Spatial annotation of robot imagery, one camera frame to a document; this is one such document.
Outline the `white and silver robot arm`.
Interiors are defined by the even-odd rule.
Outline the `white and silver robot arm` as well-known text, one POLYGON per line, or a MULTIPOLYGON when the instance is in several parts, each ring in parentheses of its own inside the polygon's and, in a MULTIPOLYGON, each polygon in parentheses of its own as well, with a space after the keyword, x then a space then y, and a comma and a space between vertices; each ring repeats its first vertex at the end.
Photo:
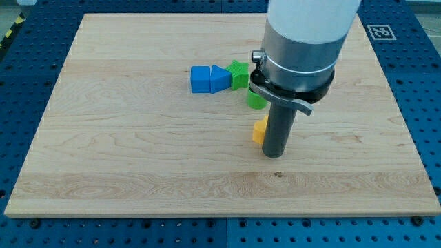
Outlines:
POLYGON ((309 115, 329 89, 360 0, 270 0, 250 89, 272 110, 309 115))

